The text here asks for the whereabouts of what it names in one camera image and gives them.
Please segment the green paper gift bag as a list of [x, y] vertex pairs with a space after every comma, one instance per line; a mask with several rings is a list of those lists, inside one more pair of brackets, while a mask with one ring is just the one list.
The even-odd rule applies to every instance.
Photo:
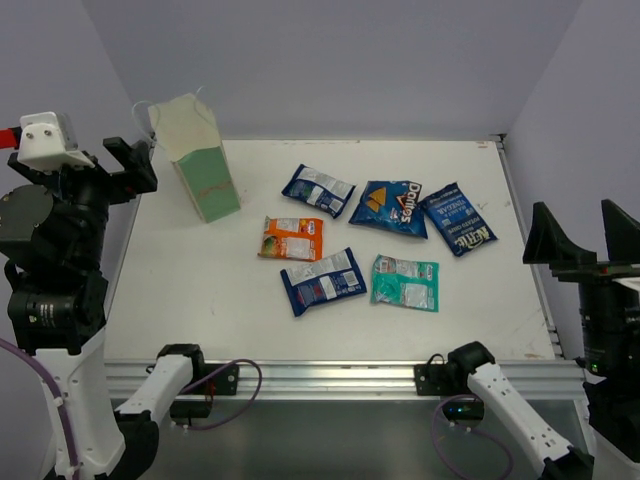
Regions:
[[131, 117], [173, 167], [200, 219], [212, 223], [241, 209], [212, 109], [200, 90], [166, 102], [140, 100]]

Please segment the blue Kettle chips bag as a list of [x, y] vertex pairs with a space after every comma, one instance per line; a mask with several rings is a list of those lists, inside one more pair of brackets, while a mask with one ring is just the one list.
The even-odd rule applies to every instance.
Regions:
[[456, 257], [498, 240], [457, 182], [425, 196], [418, 206]]

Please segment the teal snack bag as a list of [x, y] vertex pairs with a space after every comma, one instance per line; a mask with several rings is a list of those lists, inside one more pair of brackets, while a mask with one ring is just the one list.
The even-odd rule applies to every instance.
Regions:
[[439, 264], [378, 255], [372, 269], [370, 302], [437, 313]]

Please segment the orange snack bag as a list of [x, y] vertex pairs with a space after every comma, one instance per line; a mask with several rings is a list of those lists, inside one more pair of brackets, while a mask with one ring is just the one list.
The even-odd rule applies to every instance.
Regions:
[[315, 262], [323, 257], [324, 221], [266, 216], [260, 257]]

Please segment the blue Doritos chip bag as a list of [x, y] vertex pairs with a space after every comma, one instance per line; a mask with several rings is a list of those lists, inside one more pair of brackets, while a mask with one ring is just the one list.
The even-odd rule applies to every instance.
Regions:
[[422, 185], [410, 180], [370, 180], [349, 223], [427, 240], [424, 213], [418, 205], [421, 191]]

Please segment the dark blue snack bag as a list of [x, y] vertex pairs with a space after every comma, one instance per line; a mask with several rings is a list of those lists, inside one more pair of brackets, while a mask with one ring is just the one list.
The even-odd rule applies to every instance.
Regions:
[[295, 317], [304, 315], [312, 307], [367, 292], [366, 281], [350, 247], [311, 263], [282, 269], [280, 277]]
[[355, 185], [300, 164], [281, 194], [337, 219], [351, 199]]

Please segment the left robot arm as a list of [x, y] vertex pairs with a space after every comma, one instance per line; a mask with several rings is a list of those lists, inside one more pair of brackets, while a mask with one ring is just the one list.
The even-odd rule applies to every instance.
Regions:
[[1, 251], [11, 287], [15, 342], [6, 350], [44, 384], [56, 438], [59, 479], [136, 479], [153, 464], [159, 427], [182, 390], [201, 390], [208, 369], [199, 346], [162, 348], [141, 387], [122, 405], [109, 397], [104, 362], [108, 282], [101, 258], [109, 209], [154, 192], [150, 146], [107, 138], [120, 163], [110, 173], [91, 159], [49, 173], [16, 156], [26, 184], [1, 199]]

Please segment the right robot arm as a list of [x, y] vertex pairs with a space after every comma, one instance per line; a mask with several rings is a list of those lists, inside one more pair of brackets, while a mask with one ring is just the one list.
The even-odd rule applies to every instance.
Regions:
[[639, 222], [601, 202], [605, 261], [575, 244], [543, 202], [533, 206], [523, 253], [560, 282], [578, 287], [584, 357], [593, 376], [583, 389], [596, 452], [589, 455], [550, 427], [504, 376], [488, 349], [472, 342], [447, 356], [451, 389], [478, 397], [507, 428], [541, 479], [639, 476]]

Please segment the right black base bracket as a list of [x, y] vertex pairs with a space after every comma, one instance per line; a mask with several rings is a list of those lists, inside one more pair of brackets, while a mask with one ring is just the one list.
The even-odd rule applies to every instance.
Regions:
[[484, 419], [484, 403], [450, 375], [443, 355], [436, 353], [426, 362], [415, 364], [413, 378], [418, 396], [437, 396], [445, 401], [440, 414], [448, 422], [475, 428]]

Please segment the black base bracket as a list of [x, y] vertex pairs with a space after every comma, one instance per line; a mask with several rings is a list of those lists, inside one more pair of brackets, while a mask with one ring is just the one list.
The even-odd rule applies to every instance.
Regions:
[[174, 399], [169, 407], [169, 418], [180, 428], [192, 431], [207, 431], [225, 425], [234, 419], [219, 419], [204, 423], [213, 412], [214, 400], [217, 397], [235, 396], [238, 390], [240, 367], [238, 361], [226, 364], [205, 363], [195, 374], [193, 381], [182, 388], [181, 396], [196, 396], [200, 400]]
[[475, 428], [484, 419], [484, 403], [450, 375], [443, 355], [436, 353], [426, 362], [415, 364], [413, 378], [418, 396], [437, 396], [445, 401], [440, 414], [448, 422]]

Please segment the left black base bracket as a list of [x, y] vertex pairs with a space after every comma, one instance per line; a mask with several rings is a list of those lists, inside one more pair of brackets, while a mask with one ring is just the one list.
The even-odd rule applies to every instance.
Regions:
[[169, 418], [180, 428], [192, 431], [207, 431], [225, 425], [234, 419], [219, 419], [204, 423], [213, 412], [214, 400], [217, 397], [235, 396], [238, 390], [240, 367], [238, 361], [226, 364], [205, 363], [195, 374], [193, 381], [182, 388], [181, 396], [196, 396], [200, 400], [174, 399], [169, 407]]

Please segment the aluminium mounting rail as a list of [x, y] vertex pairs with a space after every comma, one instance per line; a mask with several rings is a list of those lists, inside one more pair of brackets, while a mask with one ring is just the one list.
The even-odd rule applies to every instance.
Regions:
[[[413, 361], [259, 362], [263, 401], [414, 400]], [[506, 378], [527, 400], [580, 400], [585, 374], [570, 361], [507, 361]]]

